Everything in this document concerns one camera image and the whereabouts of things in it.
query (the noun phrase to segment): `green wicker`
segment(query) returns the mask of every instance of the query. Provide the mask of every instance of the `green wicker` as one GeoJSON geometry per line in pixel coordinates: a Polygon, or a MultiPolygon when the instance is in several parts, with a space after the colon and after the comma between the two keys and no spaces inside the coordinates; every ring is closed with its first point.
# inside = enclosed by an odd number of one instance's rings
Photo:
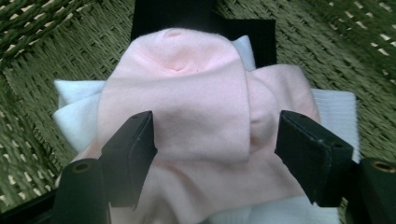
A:
{"type": "MultiPolygon", "coordinates": [[[[355,92],[361,154],[389,161],[396,161],[394,10],[392,0],[216,5],[226,18],[276,19],[279,62],[302,66],[316,88],[355,92]]],[[[1,1],[1,211],[53,189],[75,156],[51,119],[53,80],[107,78],[129,45],[133,11],[134,1],[122,0],[1,1]]]]}

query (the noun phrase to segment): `pink cloth fold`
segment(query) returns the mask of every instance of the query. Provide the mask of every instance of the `pink cloth fold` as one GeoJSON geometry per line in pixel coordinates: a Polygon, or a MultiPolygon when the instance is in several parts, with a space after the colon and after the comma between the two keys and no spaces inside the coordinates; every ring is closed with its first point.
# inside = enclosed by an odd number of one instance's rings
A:
{"type": "Polygon", "coordinates": [[[218,211],[302,194],[274,153],[280,110],[319,120],[302,70],[253,72],[226,38],[184,29],[139,37],[99,101],[100,148],[133,114],[152,110],[159,149],[136,210],[115,223],[196,223],[218,211]]]}

